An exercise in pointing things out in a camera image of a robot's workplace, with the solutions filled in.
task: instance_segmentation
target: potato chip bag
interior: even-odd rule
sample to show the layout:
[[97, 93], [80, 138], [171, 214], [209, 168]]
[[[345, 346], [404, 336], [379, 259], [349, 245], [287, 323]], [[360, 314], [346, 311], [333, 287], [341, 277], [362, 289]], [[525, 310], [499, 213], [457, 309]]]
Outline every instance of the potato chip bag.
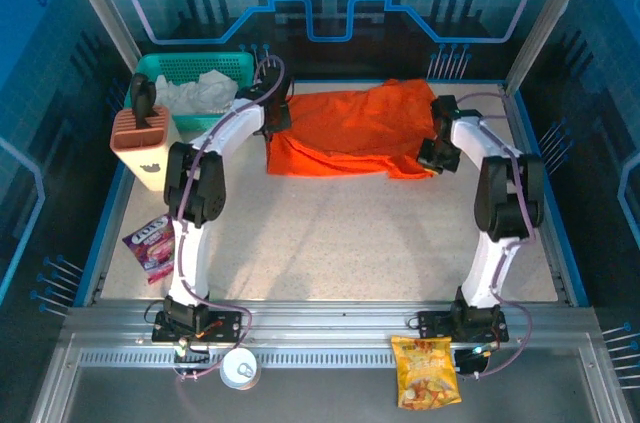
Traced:
[[460, 403], [451, 338], [391, 338], [398, 373], [398, 408], [429, 410]]

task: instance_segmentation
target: teal basket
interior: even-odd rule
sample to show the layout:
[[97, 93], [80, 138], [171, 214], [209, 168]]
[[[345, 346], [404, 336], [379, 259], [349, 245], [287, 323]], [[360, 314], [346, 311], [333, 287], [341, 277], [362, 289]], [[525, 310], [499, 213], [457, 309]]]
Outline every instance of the teal basket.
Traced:
[[[136, 73], [143, 73], [156, 81], [164, 75], [167, 81], [181, 85], [198, 81], [201, 74], [217, 70], [228, 76], [239, 88], [253, 84], [253, 56], [250, 53], [158, 53], [143, 56], [138, 62]], [[124, 107], [131, 108], [129, 91]], [[220, 114], [176, 115], [173, 117], [178, 131], [202, 132], [211, 128]]]

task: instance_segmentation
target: candy package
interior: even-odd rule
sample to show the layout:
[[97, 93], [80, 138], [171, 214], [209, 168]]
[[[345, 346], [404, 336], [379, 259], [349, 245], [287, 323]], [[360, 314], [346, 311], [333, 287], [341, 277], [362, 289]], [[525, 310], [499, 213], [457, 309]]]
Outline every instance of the candy package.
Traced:
[[451, 359], [451, 338], [394, 336], [391, 346], [396, 356], [399, 408], [429, 410], [462, 401]]
[[175, 239], [171, 216], [168, 214], [150, 221], [135, 233], [125, 236], [122, 241], [147, 272], [149, 284], [173, 271]]

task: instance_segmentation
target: purple cable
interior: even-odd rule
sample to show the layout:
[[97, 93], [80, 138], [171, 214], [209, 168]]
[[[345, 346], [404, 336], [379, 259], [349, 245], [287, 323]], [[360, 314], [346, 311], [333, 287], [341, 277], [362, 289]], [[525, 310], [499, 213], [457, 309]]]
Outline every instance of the purple cable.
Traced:
[[[253, 76], [254, 83], [256, 83], [258, 78], [259, 78], [260, 70], [264, 67], [266, 62], [269, 61], [269, 60], [274, 61], [275, 64], [280, 66], [280, 74], [278, 75], [278, 79], [276, 80], [276, 83], [264, 95], [262, 95], [258, 99], [254, 100], [254, 101], [250, 101], [248, 103], [245, 103], [244, 105], [240, 106], [239, 108], [237, 108], [237, 109], [225, 114], [222, 118], [220, 118], [220, 120], [218, 120], [218, 122], [214, 125], [214, 127], [211, 130], [209, 130], [209, 134], [207, 135], [207, 138], [202, 143], [202, 146], [200, 147], [200, 149], [196, 153], [196, 156], [195, 156], [195, 158], [193, 160], [193, 163], [191, 165], [191, 169], [189, 170], [189, 177], [187, 179], [187, 184], [185, 185], [184, 194], [182, 196], [182, 200], [180, 201], [180, 206], [178, 207], [178, 218], [177, 218], [177, 220], [182, 224], [182, 235], [180, 237], [180, 242], [178, 243], [178, 254], [177, 254], [177, 258], [176, 259], [177, 259], [178, 276], [181, 278], [182, 286], [184, 286], [184, 289], [187, 291], [187, 293], [189, 293], [189, 295], [199, 303], [202, 303], [202, 304], [207, 305], [207, 306], [209, 306], [211, 308], [215, 308], [215, 309], [219, 309], [219, 310], [240, 311], [240, 312], [244, 313], [245, 315], [247, 315], [247, 325], [245, 326], [245, 328], [244, 328], [242, 334], [240, 335], [240, 338], [238, 339], [238, 341], [233, 345], [232, 349], [237, 348], [244, 341], [245, 337], [247, 336], [247, 333], [251, 329], [251, 325], [253, 323], [253, 315], [251, 314], [251, 311], [249, 311], [247, 308], [244, 308], [242, 306], [222, 305], [222, 304], [212, 303], [211, 301], [205, 300], [204, 298], [200, 298], [198, 295], [196, 295], [193, 292], [193, 290], [187, 284], [187, 282], [184, 281], [184, 272], [183, 272], [183, 269], [182, 269], [182, 252], [183, 252], [183, 249], [184, 249], [184, 240], [185, 240], [187, 232], [188, 232], [188, 225], [187, 225], [187, 222], [184, 220], [183, 216], [184, 216], [185, 207], [187, 206], [188, 195], [189, 195], [189, 193], [191, 191], [191, 187], [193, 186], [193, 180], [195, 178], [196, 169], [198, 168], [198, 165], [200, 164], [200, 159], [202, 158], [202, 155], [204, 155], [204, 152], [205, 152], [207, 146], [209, 146], [209, 143], [211, 143], [211, 141], [216, 136], [216, 134], [218, 133], [220, 128], [222, 128], [224, 126], [224, 124], [227, 121], [229, 121], [231, 118], [233, 118], [235, 115], [238, 115], [238, 114], [242, 113], [243, 111], [245, 111], [245, 110], [247, 110], [247, 109], [249, 109], [249, 108], [251, 108], [251, 107], [253, 107], [255, 105], [258, 105], [259, 103], [261, 103], [264, 100], [266, 100], [267, 98], [269, 98], [271, 95], [273, 95], [273, 93], [276, 91], [276, 89], [282, 83], [282, 80], [284, 79], [284, 71], [285, 71], [284, 62], [282, 61], [281, 58], [279, 58], [279, 57], [277, 57], [275, 55], [268, 56], [267, 58], [263, 59], [258, 64], [258, 66], [256, 68], [256, 71], [254, 73], [254, 76]], [[221, 364], [222, 364], [222, 359], [220, 359], [217, 363], [215, 363], [214, 365], [210, 366], [206, 370], [202, 370], [197, 374], [195, 374], [195, 373], [191, 374], [191, 375], [190, 374], [184, 374], [184, 375], [181, 375], [181, 376], [183, 376], [184, 378], [189, 378], [189, 379], [197, 379], [199, 377], [205, 376], [208, 373], [218, 369]]]
[[[458, 103], [461, 103], [462, 101], [468, 98], [474, 98], [479, 96], [494, 96], [494, 97], [500, 98], [502, 102], [505, 103], [503, 95], [499, 93], [491, 93], [491, 92], [470, 93], [460, 98], [458, 100]], [[518, 159], [516, 158], [516, 155], [505, 144], [502, 143], [500, 138], [494, 135], [493, 132], [491, 132], [486, 126], [482, 124], [483, 120], [486, 120], [486, 119], [504, 119], [504, 118], [506, 117], [503, 117], [503, 116], [482, 117], [478, 121], [479, 123], [478, 126], [480, 128], [480, 131], [482, 131], [485, 135], [487, 135], [491, 141], [493, 141], [496, 145], [501, 147], [501, 149], [503, 149], [509, 155], [509, 159], [511, 160], [511, 167], [513, 169], [513, 180], [516, 186], [516, 196], [518, 197], [520, 212], [522, 213], [522, 219], [524, 220], [524, 224], [527, 227], [528, 236], [523, 241], [517, 241], [507, 245], [507, 247], [505, 248], [505, 252], [500, 257], [500, 261], [498, 262], [496, 271], [493, 273], [493, 277], [491, 278], [490, 290], [491, 290], [491, 294], [494, 296], [496, 300], [498, 300], [498, 303], [500, 303], [501, 305], [512, 306], [522, 311], [525, 318], [527, 319], [527, 333], [522, 339], [522, 342], [520, 343], [520, 346], [518, 347], [516, 352], [513, 355], [511, 355], [506, 361], [496, 366], [495, 368], [492, 368], [490, 370], [485, 370], [482, 373], [476, 372], [473, 375], [467, 375], [467, 376], [474, 376], [476, 379], [484, 378], [485, 376], [494, 375], [499, 371], [504, 370], [507, 366], [513, 363], [527, 347], [529, 340], [531, 338], [531, 332], [533, 330], [533, 318], [531, 318], [531, 313], [529, 312], [529, 310], [519, 303], [505, 300], [496, 292], [496, 287], [498, 286], [498, 278], [500, 277], [500, 273], [502, 273], [502, 268], [504, 267], [504, 264], [507, 261], [507, 253], [513, 250], [514, 248], [519, 248], [526, 244], [533, 243], [536, 240], [536, 235], [533, 230], [533, 224], [531, 223], [531, 217], [529, 216], [529, 210], [527, 209], [527, 203], [524, 199], [524, 189], [522, 187], [522, 180], [520, 178], [520, 167], [518, 166]]]

